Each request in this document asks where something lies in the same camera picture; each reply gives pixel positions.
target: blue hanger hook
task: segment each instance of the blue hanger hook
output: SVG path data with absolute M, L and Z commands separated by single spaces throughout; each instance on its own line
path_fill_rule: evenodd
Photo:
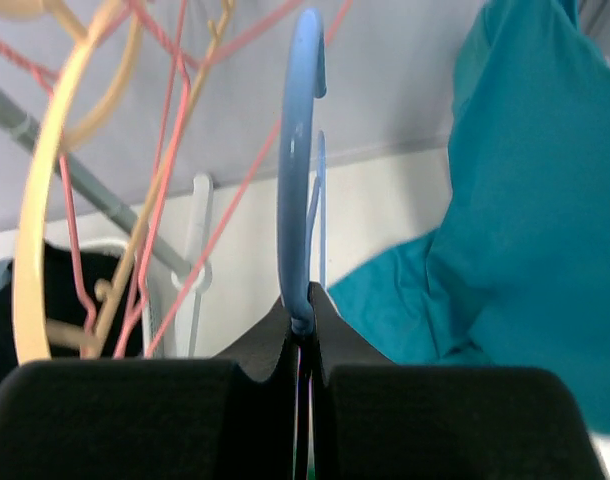
M 326 89 L 323 21 L 318 10 L 308 9 L 298 18 L 290 47 L 278 161 L 278 279 L 297 335 L 314 329 L 307 295 L 311 249 L 307 192 L 314 98 L 322 98 Z

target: black plastic object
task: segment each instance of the black plastic object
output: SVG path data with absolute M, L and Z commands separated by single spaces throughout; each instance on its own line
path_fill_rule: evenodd
M 0 479 L 292 478 L 299 347 L 301 373 L 311 370 L 319 479 L 604 478 L 556 377 L 396 366 L 317 284 L 310 301 L 307 341 L 292 335 L 277 301 L 214 359 L 16 370 L 0 387 Z

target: clothing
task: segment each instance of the clothing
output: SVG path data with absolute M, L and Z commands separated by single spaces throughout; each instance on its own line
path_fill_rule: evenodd
M 453 113 L 443 223 L 330 293 L 389 358 L 545 368 L 610 433 L 610 68 L 575 2 L 486 4 Z
M 8 278 L 8 282 L 0 288 L 0 382 L 18 365 L 12 330 L 12 284 L 9 281 L 12 278 L 12 263 L 5 263 L 6 265 L 0 264 L 5 266 L 6 273 L 6 275 L 0 274 L 0 278 Z M 118 258 L 111 255 L 81 252 L 85 290 L 94 300 L 97 312 L 101 304 L 93 295 L 94 285 L 99 279 L 111 280 L 117 264 Z M 74 270 L 71 253 L 68 250 L 54 248 L 49 244 L 45 245 L 44 278 L 46 316 L 82 327 L 87 312 L 76 297 Z M 116 311 L 116 320 L 112 323 L 107 342 L 103 348 L 102 356 L 104 357 L 112 356 L 123 324 L 126 302 L 127 291 L 123 294 Z M 142 349 L 143 333 L 139 323 L 129 337 L 126 356 L 136 356 L 141 353 Z M 79 355 L 77 351 L 64 347 L 52 346 L 50 350 L 53 357 Z

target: gray metal pole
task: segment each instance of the gray metal pole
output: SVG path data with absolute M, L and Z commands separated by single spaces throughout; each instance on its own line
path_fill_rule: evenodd
M 0 127 L 9 132 L 30 154 L 34 151 L 40 124 L 19 108 L 1 89 Z M 69 155 L 69 170 L 74 189 L 129 235 L 138 218 L 129 205 L 123 203 L 73 155 Z M 61 174 L 58 163 L 56 173 L 59 176 Z M 191 271 L 192 265 L 160 237 L 157 237 L 154 243 L 154 256 L 181 278 Z

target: white floor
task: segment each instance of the white floor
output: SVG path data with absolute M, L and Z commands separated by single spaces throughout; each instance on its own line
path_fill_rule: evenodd
M 380 158 L 328 170 L 327 178 L 328 284 L 382 250 L 437 226 L 450 198 L 444 150 Z M 235 188 L 214 194 L 212 228 L 220 219 Z M 170 200 L 160 234 L 182 251 L 190 198 Z M 102 215 L 78 219 L 81 241 L 124 238 Z M 11 257 L 16 232 L 0 233 L 0 258 Z M 47 226 L 46 237 L 68 246 L 65 221 Z M 318 232 L 312 253 L 312 279 L 318 279 Z M 211 356 L 228 346 L 267 313 L 278 298 L 276 260 L 276 180 L 252 184 L 210 257 L 213 280 L 203 295 L 197 356 Z M 176 291 L 169 272 L 153 266 L 163 311 Z M 189 325 L 177 319 L 165 338 L 165 351 L 184 355 Z M 610 472 L 610 439 L 593 436 Z

